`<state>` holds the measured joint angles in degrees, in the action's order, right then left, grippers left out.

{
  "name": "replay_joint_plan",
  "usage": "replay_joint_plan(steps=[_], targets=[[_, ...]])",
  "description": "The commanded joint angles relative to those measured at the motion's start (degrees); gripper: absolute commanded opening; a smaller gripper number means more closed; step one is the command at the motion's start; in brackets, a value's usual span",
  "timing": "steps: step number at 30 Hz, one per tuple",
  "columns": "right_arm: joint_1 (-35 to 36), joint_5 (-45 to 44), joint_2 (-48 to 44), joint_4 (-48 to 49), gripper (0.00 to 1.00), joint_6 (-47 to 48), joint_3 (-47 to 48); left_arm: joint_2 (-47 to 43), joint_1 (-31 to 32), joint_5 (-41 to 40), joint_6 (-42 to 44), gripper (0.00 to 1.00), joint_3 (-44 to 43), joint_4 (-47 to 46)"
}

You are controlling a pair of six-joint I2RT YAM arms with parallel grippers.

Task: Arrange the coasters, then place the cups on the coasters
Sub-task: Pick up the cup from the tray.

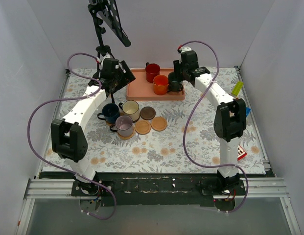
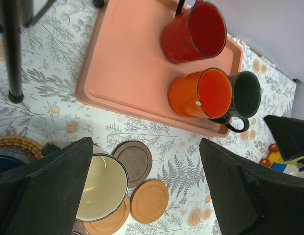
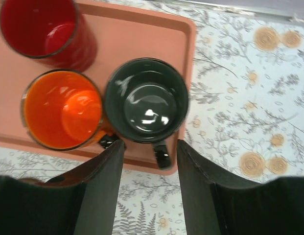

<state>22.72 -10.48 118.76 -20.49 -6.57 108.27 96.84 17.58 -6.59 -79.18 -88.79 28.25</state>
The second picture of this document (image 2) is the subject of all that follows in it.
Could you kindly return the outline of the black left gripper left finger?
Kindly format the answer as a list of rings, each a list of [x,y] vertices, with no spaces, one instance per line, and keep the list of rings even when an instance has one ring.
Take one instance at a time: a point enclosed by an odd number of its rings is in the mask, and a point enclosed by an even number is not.
[[[0,173],[0,235],[70,235],[93,152],[90,137]]]

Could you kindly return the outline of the woven cork coaster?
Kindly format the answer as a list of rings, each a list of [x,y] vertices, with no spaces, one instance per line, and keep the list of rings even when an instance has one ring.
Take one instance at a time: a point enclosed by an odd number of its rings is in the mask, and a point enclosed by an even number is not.
[[[0,136],[0,149],[8,150],[20,160],[32,162],[43,158],[43,147],[28,137],[23,136]]]

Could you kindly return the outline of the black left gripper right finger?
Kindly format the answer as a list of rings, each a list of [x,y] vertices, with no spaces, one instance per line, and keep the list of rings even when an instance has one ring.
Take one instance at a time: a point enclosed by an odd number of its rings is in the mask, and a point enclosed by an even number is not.
[[[304,179],[203,138],[200,156],[221,233],[304,235]]]

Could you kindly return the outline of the dark wooden coaster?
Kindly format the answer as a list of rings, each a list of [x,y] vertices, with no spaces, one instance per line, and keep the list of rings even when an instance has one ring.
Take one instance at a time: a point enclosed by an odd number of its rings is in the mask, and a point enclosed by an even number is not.
[[[112,155],[122,162],[128,173],[129,188],[143,183],[152,168],[152,154],[149,148],[139,141],[126,141],[119,144]]]

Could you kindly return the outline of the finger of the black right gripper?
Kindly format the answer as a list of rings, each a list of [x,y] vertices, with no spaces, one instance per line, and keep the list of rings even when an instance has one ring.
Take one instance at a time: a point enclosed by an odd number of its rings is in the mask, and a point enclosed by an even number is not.
[[[263,119],[285,161],[304,157],[304,120],[274,115]]]

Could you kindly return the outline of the cream enamel mug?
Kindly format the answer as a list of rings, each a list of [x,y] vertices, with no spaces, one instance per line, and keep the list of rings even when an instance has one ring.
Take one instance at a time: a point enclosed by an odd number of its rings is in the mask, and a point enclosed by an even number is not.
[[[76,220],[95,222],[107,218],[123,203],[128,188],[129,177],[123,163],[94,144]]]

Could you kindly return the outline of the dark green mug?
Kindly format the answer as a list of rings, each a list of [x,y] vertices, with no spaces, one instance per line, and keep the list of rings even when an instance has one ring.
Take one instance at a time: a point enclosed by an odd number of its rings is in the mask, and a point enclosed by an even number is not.
[[[261,86],[258,78],[249,71],[228,75],[232,86],[232,100],[228,111],[224,116],[211,121],[224,124],[228,129],[236,133],[242,133],[249,129],[248,118],[252,117],[259,109],[261,103]],[[238,117],[243,121],[243,128],[237,129],[231,126],[231,117]]]

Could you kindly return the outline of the grey lilac mug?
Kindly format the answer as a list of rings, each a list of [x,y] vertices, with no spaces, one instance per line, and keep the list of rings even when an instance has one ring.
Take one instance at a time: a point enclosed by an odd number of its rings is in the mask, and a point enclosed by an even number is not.
[[[73,229],[72,229],[72,235],[88,235],[86,232],[83,223],[80,221],[75,221]]]

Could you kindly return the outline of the light wooden coaster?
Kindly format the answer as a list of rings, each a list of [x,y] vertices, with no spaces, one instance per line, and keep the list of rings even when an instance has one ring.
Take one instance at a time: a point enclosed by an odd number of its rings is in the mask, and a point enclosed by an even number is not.
[[[150,179],[140,184],[133,192],[131,214],[139,223],[152,223],[163,215],[168,202],[169,192],[165,183]]]
[[[83,222],[83,226],[91,235],[112,235],[126,222],[130,214],[130,207],[130,199],[126,196],[123,203],[113,214],[96,222]]]

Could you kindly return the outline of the dark blue mug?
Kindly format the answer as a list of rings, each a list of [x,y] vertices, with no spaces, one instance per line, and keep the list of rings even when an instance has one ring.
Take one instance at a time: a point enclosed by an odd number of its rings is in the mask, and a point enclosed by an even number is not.
[[[25,148],[2,145],[0,146],[0,174],[29,164],[39,158]]]

